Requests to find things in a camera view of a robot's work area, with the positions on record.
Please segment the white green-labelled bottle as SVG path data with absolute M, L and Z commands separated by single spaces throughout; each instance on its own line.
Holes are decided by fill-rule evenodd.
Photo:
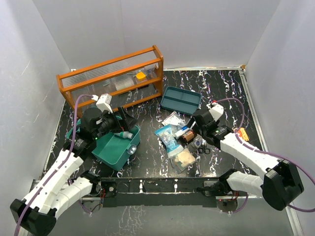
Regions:
M 119 133 L 114 133 L 114 135 L 124 138 L 124 139 L 132 139 L 133 138 L 133 134 L 131 132 L 128 131 L 122 131 Z

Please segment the brown medicine bottle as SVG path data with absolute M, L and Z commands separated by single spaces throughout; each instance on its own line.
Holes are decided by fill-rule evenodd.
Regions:
M 191 141 L 193 141 L 193 139 L 195 138 L 194 133 L 190 130 L 188 132 L 186 132 L 184 135 L 182 135 L 181 140 L 183 141 L 183 143 L 188 144 Z

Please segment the blue cotton swab packet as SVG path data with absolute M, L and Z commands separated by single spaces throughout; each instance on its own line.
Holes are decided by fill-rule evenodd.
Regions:
M 184 150 L 183 146 L 178 144 L 177 140 L 173 136 L 175 128 L 176 126 L 168 124 L 155 131 L 155 135 L 159 137 L 166 147 L 168 158 L 172 158 Z

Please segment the clear bag cotton balls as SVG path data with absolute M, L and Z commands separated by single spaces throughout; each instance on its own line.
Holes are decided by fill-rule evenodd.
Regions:
M 194 164 L 195 161 L 195 157 L 191 154 L 188 148 L 183 149 L 171 158 L 172 167 L 178 174 L 182 173 L 186 168 Z

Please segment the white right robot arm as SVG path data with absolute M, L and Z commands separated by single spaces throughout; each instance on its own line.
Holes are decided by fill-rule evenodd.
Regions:
M 202 191 L 231 195 L 242 191 L 262 197 L 272 208 L 283 210 L 304 192 L 297 167 L 271 154 L 264 153 L 240 138 L 226 125 L 220 125 L 222 112 L 211 108 L 196 111 L 188 126 L 207 144 L 235 157 L 254 171 L 254 175 L 230 169 L 216 183 Z

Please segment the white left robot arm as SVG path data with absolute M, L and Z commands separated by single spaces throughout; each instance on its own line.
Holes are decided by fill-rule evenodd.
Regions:
M 88 108 L 79 121 L 74 121 L 69 140 L 41 181 L 22 200 L 11 203 L 16 221 L 14 235 L 24 229 L 34 236 L 46 236 L 70 206 L 86 195 L 97 196 L 102 189 L 99 176 L 85 171 L 71 180 L 71 175 L 93 153 L 101 138 L 110 133 L 132 132 L 136 124 L 137 119 L 122 107 L 116 113 Z

